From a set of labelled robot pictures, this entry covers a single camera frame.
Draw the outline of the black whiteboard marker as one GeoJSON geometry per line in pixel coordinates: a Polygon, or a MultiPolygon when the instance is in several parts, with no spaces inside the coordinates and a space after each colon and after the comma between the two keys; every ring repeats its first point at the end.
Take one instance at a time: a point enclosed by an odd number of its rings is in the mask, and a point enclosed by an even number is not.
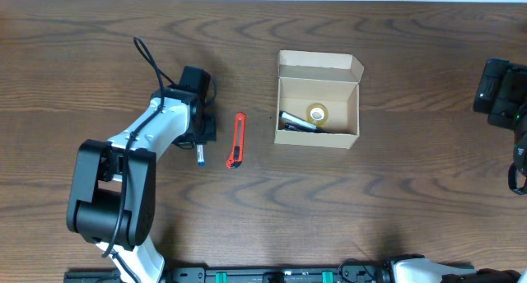
{"type": "Polygon", "coordinates": [[[305,128],[313,129],[314,132],[312,133],[328,133],[328,131],[324,130],[323,128],[317,127],[312,123],[309,123],[301,118],[298,118],[295,115],[289,114],[288,112],[281,111],[279,114],[280,119],[284,120],[285,123],[300,125],[305,128]]]}

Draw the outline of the red black stapler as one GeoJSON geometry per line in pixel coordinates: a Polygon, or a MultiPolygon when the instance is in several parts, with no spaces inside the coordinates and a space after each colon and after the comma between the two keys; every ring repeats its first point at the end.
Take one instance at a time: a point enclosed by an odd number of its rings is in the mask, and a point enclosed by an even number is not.
{"type": "Polygon", "coordinates": [[[284,125],[284,129],[287,131],[294,131],[294,132],[314,132],[313,129],[305,128],[300,125],[290,124],[286,123],[284,125]]]}

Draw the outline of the red utility knife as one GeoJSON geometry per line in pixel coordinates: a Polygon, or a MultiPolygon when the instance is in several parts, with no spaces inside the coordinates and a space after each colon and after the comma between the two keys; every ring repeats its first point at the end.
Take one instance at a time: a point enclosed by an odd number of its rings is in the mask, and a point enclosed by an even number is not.
{"type": "Polygon", "coordinates": [[[240,167],[243,162],[244,144],[245,144],[245,120],[244,113],[238,112],[235,119],[234,137],[231,148],[231,153],[226,160],[226,167],[228,169],[236,169],[240,167]]]}

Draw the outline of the blue whiteboard marker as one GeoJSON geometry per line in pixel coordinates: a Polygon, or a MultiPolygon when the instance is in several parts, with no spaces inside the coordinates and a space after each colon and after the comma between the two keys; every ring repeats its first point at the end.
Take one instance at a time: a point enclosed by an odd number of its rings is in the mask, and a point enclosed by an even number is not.
{"type": "Polygon", "coordinates": [[[204,166],[205,165],[204,147],[203,145],[196,145],[196,149],[197,149],[198,165],[204,166]]]}

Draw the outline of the yellow tape roll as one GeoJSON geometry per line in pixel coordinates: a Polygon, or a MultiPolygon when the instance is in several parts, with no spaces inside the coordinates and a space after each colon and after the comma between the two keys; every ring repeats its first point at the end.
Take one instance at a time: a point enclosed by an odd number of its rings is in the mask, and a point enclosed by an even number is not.
{"type": "Polygon", "coordinates": [[[322,127],[329,118],[329,111],[323,104],[312,104],[306,110],[306,118],[309,123],[322,127]]]}

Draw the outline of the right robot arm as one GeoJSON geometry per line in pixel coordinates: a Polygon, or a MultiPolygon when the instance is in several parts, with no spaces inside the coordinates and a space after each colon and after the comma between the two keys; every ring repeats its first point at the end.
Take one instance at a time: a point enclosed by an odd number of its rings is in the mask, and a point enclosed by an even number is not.
{"type": "MultiPolygon", "coordinates": [[[[513,162],[508,170],[509,189],[524,196],[526,186],[520,186],[518,174],[526,174],[526,66],[510,61],[487,60],[473,110],[487,115],[487,123],[510,129],[514,133],[513,162]]],[[[390,283],[517,283],[525,282],[526,274],[473,267],[452,267],[418,256],[391,258],[375,273],[376,282],[390,283]]]]}

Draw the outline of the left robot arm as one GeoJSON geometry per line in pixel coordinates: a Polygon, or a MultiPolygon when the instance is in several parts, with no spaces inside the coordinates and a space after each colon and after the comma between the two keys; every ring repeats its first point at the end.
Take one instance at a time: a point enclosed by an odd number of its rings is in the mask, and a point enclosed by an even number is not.
{"type": "Polygon", "coordinates": [[[172,282],[174,272],[150,231],[156,207],[156,164],[170,146],[203,147],[216,139],[209,73],[187,66],[180,81],[152,94],[147,110],[120,134],[84,141],[78,150],[67,227],[101,249],[110,271],[68,271],[66,282],[172,282]]]}

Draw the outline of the cardboard box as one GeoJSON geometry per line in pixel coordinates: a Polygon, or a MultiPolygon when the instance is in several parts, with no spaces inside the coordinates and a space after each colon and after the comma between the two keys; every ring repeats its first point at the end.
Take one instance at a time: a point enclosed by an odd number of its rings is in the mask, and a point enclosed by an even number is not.
{"type": "Polygon", "coordinates": [[[351,54],[281,50],[278,53],[276,144],[349,149],[360,136],[359,82],[364,66],[351,54]],[[306,110],[323,104],[328,133],[284,129],[281,111],[307,121],[306,110]]]}

